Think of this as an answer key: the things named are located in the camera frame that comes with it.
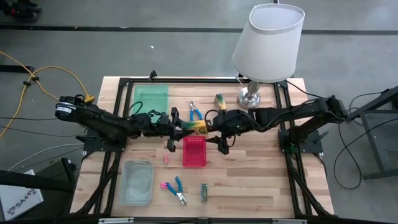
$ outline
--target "concrete floor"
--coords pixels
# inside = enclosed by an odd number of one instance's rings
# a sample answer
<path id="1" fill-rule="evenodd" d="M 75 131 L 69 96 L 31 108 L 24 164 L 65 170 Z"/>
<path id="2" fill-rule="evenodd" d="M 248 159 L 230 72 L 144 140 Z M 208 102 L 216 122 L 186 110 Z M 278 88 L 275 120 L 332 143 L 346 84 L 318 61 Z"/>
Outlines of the concrete floor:
<path id="1" fill-rule="evenodd" d="M 221 27 L 242 28 L 253 6 L 260 0 L 42 0 L 42 17 L 37 24 L 126 27 Z M 281 0 L 306 12 L 305 29 L 397 30 L 398 1 L 395 0 Z M 12 22 L 0 15 L 0 21 Z M 105 75 L 223 76 L 232 77 L 231 63 L 239 34 L 222 33 L 140 33 L 140 32 L 44 32 L 0 30 L 0 49 L 26 65 L 36 68 L 59 65 L 75 72 L 89 93 L 98 96 Z M 353 97 L 383 91 L 398 83 L 398 43 L 396 36 L 304 35 L 300 44 L 295 77 L 305 79 L 307 90 L 321 96 L 336 95 L 348 107 Z M 0 57 L 0 64 L 12 64 Z M 1 116 L 12 116 L 17 108 L 24 74 L 0 75 Z M 79 84 L 68 74 L 49 70 L 40 74 L 46 89 L 56 96 L 81 93 Z M 372 97 L 356 101 L 360 106 Z M 20 117 L 52 118 L 55 101 L 37 85 L 27 91 Z M 5 126 L 7 120 L 0 120 Z M 14 121 L 13 128 L 59 135 L 83 131 L 77 124 L 61 121 Z M 346 142 L 363 133 L 362 127 L 343 124 Z M 341 217 L 396 222 L 398 220 L 398 177 L 363 183 L 345 190 L 333 178 L 333 161 L 343 145 L 335 125 L 322 131 L 328 183 L 335 213 Z M 8 169 L 27 156 L 59 144 L 78 143 L 74 138 L 56 138 L 9 130 L 0 140 L 0 169 Z M 71 151 L 67 147 L 46 152 L 27 166 Z M 377 170 L 368 140 L 350 147 L 367 174 Z M 68 155 L 80 166 L 81 152 Z M 47 162 L 33 166 L 35 171 Z M 337 175 L 352 186 L 358 179 L 353 161 L 344 153 Z"/>

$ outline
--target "pink basket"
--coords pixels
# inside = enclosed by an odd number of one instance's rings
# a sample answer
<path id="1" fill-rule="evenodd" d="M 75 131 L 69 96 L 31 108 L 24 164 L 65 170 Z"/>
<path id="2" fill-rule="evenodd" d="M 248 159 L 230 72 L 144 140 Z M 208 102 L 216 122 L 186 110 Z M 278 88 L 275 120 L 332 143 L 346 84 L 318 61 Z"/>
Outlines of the pink basket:
<path id="1" fill-rule="evenodd" d="M 183 139 L 182 166 L 206 166 L 206 137 L 187 136 Z"/>

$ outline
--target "blue-handled pliers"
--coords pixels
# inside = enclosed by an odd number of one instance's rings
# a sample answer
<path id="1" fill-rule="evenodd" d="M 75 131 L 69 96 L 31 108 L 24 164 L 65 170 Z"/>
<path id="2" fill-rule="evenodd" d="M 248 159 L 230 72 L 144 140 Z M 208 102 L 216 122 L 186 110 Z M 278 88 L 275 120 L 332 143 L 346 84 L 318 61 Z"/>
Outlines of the blue-handled pliers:
<path id="1" fill-rule="evenodd" d="M 171 184 L 169 182 L 166 182 L 167 188 L 175 195 L 178 197 L 178 199 L 180 200 L 180 202 L 183 205 L 186 205 L 187 199 L 185 199 L 185 196 L 182 194 L 182 184 L 181 181 L 178 177 L 175 177 L 175 181 L 177 182 L 178 185 L 178 192 L 171 186 Z"/>
<path id="2" fill-rule="evenodd" d="M 196 112 L 197 115 L 198 115 L 198 117 L 199 117 L 199 119 L 200 119 L 200 120 L 203 120 L 203 117 L 201 116 L 200 111 L 199 111 L 198 108 L 193 104 L 193 101 L 192 101 L 192 100 L 189 102 L 189 106 L 191 107 L 191 112 L 190 112 L 191 121 L 193 121 L 193 112 Z"/>

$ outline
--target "table lamp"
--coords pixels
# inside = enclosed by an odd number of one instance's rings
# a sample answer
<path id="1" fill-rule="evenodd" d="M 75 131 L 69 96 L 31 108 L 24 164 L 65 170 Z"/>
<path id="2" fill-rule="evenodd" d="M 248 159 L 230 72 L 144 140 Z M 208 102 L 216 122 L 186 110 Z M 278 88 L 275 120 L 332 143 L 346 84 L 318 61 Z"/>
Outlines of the table lamp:
<path id="1" fill-rule="evenodd" d="M 279 82 L 293 75 L 304 15 L 302 9 L 286 4 L 253 8 L 232 55 L 237 71 L 252 80 L 239 92 L 241 107 L 260 103 L 260 82 Z"/>

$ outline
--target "lamp base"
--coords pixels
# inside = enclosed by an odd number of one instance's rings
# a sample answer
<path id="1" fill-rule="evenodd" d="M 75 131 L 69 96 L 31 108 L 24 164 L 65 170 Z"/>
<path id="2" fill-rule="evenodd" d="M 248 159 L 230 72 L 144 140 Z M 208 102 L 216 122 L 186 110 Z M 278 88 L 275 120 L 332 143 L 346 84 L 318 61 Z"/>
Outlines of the lamp base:
<path id="1" fill-rule="evenodd" d="M 245 87 L 239 91 L 237 102 L 244 109 L 255 108 L 260 103 L 260 93 L 250 94 Z"/>

